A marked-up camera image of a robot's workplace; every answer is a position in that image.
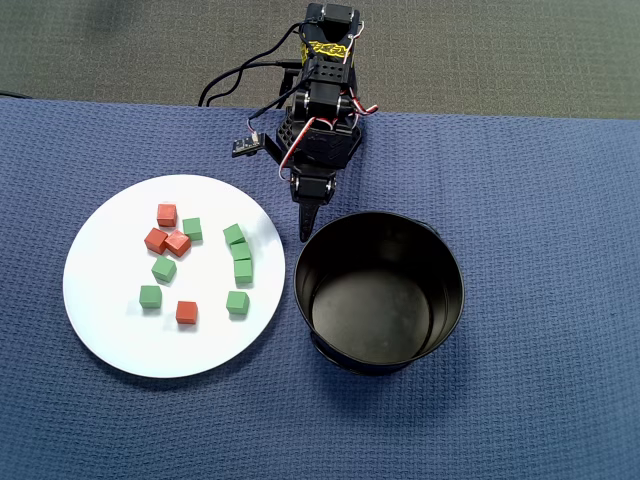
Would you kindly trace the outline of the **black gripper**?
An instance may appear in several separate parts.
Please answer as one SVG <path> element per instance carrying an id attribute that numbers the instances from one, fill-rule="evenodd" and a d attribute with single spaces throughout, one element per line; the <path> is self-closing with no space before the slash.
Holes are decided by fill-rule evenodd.
<path id="1" fill-rule="evenodd" d="M 350 162 L 362 141 L 359 125 L 349 128 L 338 122 L 336 129 L 320 119 L 309 126 L 305 122 L 284 121 L 284 167 L 311 165 L 327 170 L 342 170 Z M 306 242 L 314 228 L 318 210 L 327 205 L 336 189 L 336 173 L 321 176 L 291 174 L 291 197 L 299 205 L 299 238 Z"/>

